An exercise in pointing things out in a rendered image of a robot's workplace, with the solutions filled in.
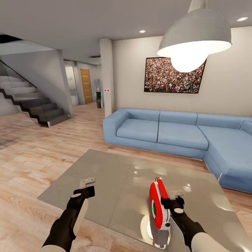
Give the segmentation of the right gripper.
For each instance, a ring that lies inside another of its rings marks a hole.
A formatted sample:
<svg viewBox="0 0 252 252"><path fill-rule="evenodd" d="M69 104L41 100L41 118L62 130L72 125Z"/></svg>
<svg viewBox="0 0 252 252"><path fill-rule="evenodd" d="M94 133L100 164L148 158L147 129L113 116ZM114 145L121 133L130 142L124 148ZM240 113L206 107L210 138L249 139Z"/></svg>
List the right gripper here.
<svg viewBox="0 0 252 252"><path fill-rule="evenodd" d="M163 198L161 197L161 205L164 206L165 209L170 209L171 205L173 204L177 204L179 205L181 208L184 208L183 204L183 199L178 197L175 199L175 201L170 200L169 198Z"/></svg>

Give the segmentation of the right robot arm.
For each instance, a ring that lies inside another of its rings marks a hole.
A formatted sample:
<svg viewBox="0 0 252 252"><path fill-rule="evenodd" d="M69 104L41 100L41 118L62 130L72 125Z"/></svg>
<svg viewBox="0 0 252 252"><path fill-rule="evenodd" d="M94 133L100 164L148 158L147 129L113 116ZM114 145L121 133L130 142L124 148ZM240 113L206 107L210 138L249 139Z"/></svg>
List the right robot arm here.
<svg viewBox="0 0 252 252"><path fill-rule="evenodd" d="M169 191L169 198L161 197L161 205L170 210L170 223L184 244L189 246L191 252L230 252L208 235L198 222L186 215L183 199L179 197L183 195L185 192L182 190Z"/></svg>

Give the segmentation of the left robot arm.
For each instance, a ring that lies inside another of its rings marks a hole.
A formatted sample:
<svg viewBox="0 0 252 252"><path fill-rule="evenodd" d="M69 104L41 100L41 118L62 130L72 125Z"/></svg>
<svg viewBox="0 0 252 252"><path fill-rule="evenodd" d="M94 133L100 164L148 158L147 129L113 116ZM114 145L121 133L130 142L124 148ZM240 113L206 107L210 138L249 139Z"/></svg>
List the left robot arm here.
<svg viewBox="0 0 252 252"><path fill-rule="evenodd" d="M66 210L57 219L39 252L70 252L88 208L88 198L95 196L95 187L86 187L97 179L88 178L80 181L80 189L73 192Z"/></svg>

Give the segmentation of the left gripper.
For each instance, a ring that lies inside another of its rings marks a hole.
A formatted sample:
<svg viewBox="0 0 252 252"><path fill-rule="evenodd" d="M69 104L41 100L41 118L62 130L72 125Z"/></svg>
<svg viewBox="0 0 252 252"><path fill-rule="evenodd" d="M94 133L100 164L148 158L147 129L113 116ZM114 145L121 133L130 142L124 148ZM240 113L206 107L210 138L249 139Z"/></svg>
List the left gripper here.
<svg viewBox="0 0 252 252"><path fill-rule="evenodd" d="M82 191L86 192L87 198L95 196L95 187L94 186L90 186L90 187L87 187L87 188L84 188L84 189L81 189L81 190L75 190L73 192L73 194L79 193L79 192L82 192Z"/></svg>

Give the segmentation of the radio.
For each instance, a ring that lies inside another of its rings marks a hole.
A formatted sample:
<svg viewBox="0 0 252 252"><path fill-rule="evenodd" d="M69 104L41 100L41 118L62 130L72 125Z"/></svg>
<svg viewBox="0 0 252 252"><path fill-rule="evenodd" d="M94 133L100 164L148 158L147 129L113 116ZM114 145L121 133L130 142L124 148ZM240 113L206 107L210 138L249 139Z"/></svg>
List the radio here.
<svg viewBox="0 0 252 252"><path fill-rule="evenodd" d="M168 198L165 186L161 179L156 178L156 181L151 184L149 196L156 227L160 230L170 231L172 228L170 223L171 212L169 209L165 209L164 206L161 205L161 197Z"/></svg>

